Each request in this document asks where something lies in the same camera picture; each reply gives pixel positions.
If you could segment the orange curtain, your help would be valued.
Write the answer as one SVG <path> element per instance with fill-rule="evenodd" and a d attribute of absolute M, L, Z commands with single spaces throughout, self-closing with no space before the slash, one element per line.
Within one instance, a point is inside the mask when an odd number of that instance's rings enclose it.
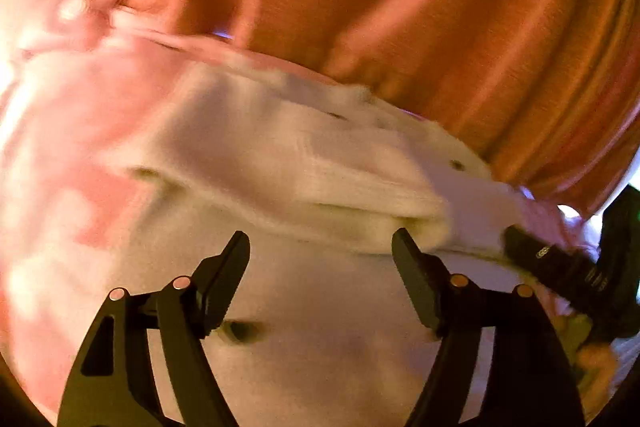
<path fill-rule="evenodd" d="M 639 145 L 639 0 L 122 0 L 439 122 L 495 177 L 595 213 Z"/>

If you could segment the white sweater with black hearts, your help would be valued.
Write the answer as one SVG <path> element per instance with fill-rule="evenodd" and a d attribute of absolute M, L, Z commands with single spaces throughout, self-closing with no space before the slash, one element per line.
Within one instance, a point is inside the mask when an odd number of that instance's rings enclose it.
<path fill-rule="evenodd" d="M 405 422 L 436 346 L 390 255 L 397 229 L 496 289 L 520 278 L 501 232 L 551 233 L 437 124 L 278 70 L 189 65 L 104 160 L 150 191 L 120 226 L 115 284 L 154 291 L 250 238 L 228 315 L 257 334 L 204 343 L 244 426 Z"/>

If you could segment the pink patterned blanket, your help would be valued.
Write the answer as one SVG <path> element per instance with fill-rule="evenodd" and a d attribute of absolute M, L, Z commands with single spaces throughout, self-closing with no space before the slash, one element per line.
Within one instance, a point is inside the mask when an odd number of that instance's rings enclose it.
<path fill-rule="evenodd" d="M 100 303 L 122 286 L 112 280 L 122 221 L 150 193 L 107 165 L 104 153 L 171 95 L 191 64 L 278 70 L 326 83 L 239 54 L 206 54 L 182 41 L 123 31 L 109 32 L 89 51 L 14 62 L 1 127 L 6 353 L 29 398 L 49 415 L 60 409 Z"/>

